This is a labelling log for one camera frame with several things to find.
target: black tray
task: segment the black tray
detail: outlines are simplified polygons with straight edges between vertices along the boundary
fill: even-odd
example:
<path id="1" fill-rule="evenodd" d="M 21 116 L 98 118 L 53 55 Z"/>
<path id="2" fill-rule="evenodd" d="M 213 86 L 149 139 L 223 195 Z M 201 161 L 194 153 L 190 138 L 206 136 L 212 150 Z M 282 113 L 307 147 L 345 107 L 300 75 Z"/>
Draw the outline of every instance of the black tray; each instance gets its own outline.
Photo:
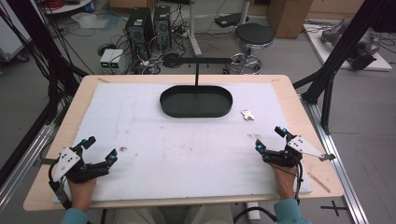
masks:
<path id="1" fill-rule="evenodd" d="M 231 110 L 233 97 L 219 86 L 174 86 L 161 94 L 161 108 L 174 118 L 218 118 Z"/>

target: small metal object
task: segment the small metal object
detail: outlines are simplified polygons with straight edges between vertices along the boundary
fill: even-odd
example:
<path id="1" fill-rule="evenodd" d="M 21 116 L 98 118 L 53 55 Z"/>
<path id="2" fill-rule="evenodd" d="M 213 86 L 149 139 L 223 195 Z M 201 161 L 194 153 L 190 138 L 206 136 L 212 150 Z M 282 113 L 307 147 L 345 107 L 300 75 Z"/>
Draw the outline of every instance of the small metal object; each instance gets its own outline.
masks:
<path id="1" fill-rule="evenodd" d="M 254 120 L 254 116 L 250 113 L 250 110 L 241 110 L 241 113 L 244 115 L 245 119 Z"/>

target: sleeve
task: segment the sleeve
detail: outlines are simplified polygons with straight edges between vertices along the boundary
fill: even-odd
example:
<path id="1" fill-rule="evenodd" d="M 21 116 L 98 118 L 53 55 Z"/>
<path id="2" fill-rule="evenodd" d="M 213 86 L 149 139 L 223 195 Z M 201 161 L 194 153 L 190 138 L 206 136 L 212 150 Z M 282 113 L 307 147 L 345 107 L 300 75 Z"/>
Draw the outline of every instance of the sleeve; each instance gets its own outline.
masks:
<path id="1" fill-rule="evenodd" d="M 69 208 L 64 214 L 61 224 L 86 224 L 87 222 L 87 214 L 76 208 Z"/>
<path id="2" fill-rule="evenodd" d="M 301 217 L 300 208 L 294 199 L 282 200 L 274 204 L 277 223 L 281 224 L 312 224 Z"/>

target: concrete floor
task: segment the concrete floor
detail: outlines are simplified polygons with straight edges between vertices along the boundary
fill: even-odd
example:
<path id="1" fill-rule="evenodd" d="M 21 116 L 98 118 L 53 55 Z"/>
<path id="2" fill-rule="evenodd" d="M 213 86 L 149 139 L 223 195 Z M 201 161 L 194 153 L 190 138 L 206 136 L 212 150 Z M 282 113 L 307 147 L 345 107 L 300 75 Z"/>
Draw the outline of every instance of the concrete floor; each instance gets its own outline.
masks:
<path id="1" fill-rule="evenodd" d="M 61 25 L 77 29 L 65 38 L 76 50 L 82 60 L 95 74 L 102 74 L 99 64 L 100 56 L 97 48 L 110 41 L 113 35 L 122 34 L 124 21 L 117 17 L 111 18 L 114 27 L 104 30 L 79 30 L 75 24 L 68 24 L 69 15 L 60 18 Z M 207 30 L 213 16 L 200 17 L 196 20 L 197 30 Z M 251 17 L 251 21 L 265 24 L 265 18 Z M 221 29 L 213 24 L 211 29 Z M 230 57 L 241 49 L 233 40 L 233 35 L 199 36 L 198 42 L 205 57 Z M 192 55 L 188 41 L 186 56 Z M 385 49 L 380 55 L 394 66 L 395 55 Z M 300 34 L 296 39 L 277 38 L 268 49 L 255 51 L 255 55 L 263 61 L 263 75 L 284 74 L 292 82 L 307 77 L 319 70 L 318 59 L 307 36 Z M 85 69 L 79 59 L 72 55 L 73 62 Z M 202 66 L 201 74 L 221 74 L 223 66 Z M 44 79 L 31 60 L 29 63 L 17 61 L 0 68 L 0 148 L 3 165 L 9 155 L 31 127 L 39 113 L 46 105 L 48 81 Z M 183 65 L 172 69 L 162 67 L 160 74 L 194 74 L 194 67 Z M 346 167 L 347 174 L 359 197 L 367 219 L 371 223 L 396 223 L 396 168 L 392 162 L 396 157 L 394 142 L 396 140 L 396 72 L 351 71 L 340 69 L 334 81 L 332 109 L 330 115 L 330 132 L 338 152 Z M 306 91 L 307 87 L 297 90 Z M 0 223 L 53 223 L 59 222 L 64 211 L 26 212 L 22 204 L 35 179 L 38 167 L 33 166 L 23 179 L 12 199 L 0 214 Z M 321 209 L 321 206 L 346 207 L 343 198 L 302 200 L 300 208 L 304 218 L 314 223 L 353 223 L 346 210 L 339 210 L 339 216 L 332 209 Z M 259 205 L 273 211 L 274 202 L 259 202 Z M 242 211 L 243 204 L 230 204 L 233 214 Z M 167 213 L 177 219 L 183 208 L 167 208 Z M 107 217 L 111 223 L 112 212 Z M 90 210 L 90 221 L 99 223 L 101 211 Z M 261 223 L 272 221 L 262 215 Z M 243 218 L 238 223 L 248 223 Z"/>

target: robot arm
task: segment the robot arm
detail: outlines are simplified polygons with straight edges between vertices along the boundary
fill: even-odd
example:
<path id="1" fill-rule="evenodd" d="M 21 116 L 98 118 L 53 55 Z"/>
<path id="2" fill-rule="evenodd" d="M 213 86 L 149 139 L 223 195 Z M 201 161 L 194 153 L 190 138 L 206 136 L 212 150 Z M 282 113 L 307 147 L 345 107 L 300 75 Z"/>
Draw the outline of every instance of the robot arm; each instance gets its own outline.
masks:
<path id="1" fill-rule="evenodd" d="M 318 157 L 321 161 L 333 160 L 333 154 L 321 154 L 314 146 L 301 136 L 289 133 L 287 129 L 275 128 L 275 132 L 281 137 L 286 136 L 286 145 L 283 150 L 273 151 L 260 141 L 256 140 L 256 150 L 262 155 L 262 160 L 266 163 L 272 163 L 284 167 L 296 166 L 303 158 L 303 154 Z"/>
<path id="2" fill-rule="evenodd" d="M 64 176 L 74 183 L 84 183 L 98 176 L 108 175 L 110 167 L 117 161 L 117 150 L 114 148 L 105 157 L 105 161 L 96 164 L 85 164 L 82 159 L 82 149 L 88 149 L 96 139 L 92 136 L 88 140 L 83 139 L 75 147 L 66 147 L 59 158 L 49 168 L 49 185 L 55 192 L 65 209 L 71 207 L 71 203 L 64 192 Z M 54 177 L 52 169 L 58 163 Z"/>

